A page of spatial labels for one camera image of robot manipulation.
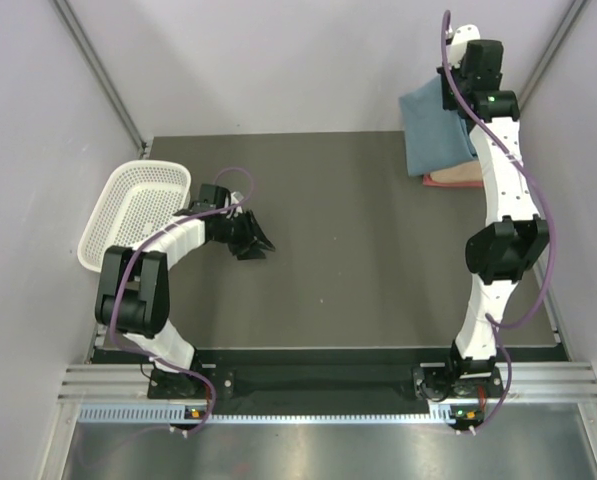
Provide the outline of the blue t shirt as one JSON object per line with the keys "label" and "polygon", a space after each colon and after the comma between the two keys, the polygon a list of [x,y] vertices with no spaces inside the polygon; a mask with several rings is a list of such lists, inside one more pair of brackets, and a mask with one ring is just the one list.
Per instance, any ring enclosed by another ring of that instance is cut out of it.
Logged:
{"label": "blue t shirt", "polygon": [[465,121],[443,108],[442,80],[434,77],[399,98],[408,174],[423,176],[477,159]]}

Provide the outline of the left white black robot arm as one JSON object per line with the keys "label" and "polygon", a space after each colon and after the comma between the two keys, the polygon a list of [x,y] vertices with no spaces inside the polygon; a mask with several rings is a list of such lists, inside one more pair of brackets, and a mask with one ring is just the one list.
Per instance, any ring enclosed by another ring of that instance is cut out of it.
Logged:
{"label": "left white black robot arm", "polygon": [[275,245],[263,232],[245,198],[216,184],[203,184],[198,198],[165,225],[132,246],[112,245],[104,253],[95,319],[121,335],[152,365],[150,381],[187,398],[210,394],[196,349],[170,320],[169,272],[208,243],[220,243],[239,261],[263,260]]}

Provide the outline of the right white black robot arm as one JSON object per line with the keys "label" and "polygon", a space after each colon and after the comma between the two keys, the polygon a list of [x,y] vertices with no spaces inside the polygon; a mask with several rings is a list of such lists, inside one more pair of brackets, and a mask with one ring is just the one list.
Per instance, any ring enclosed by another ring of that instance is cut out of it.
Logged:
{"label": "right white black robot arm", "polygon": [[418,385],[421,396],[442,402],[453,394],[473,394],[493,383],[503,316],[524,273],[550,252],[549,229],[529,192],[519,147],[520,109],[512,91],[502,91],[504,48],[483,40],[474,25],[441,28],[441,65],[431,83],[432,98],[418,107],[406,101],[405,122],[418,122],[424,132],[440,115],[441,131],[456,132],[473,148],[486,199],[485,226],[470,237],[465,261],[471,273],[466,316],[451,345],[443,370],[430,371]]}

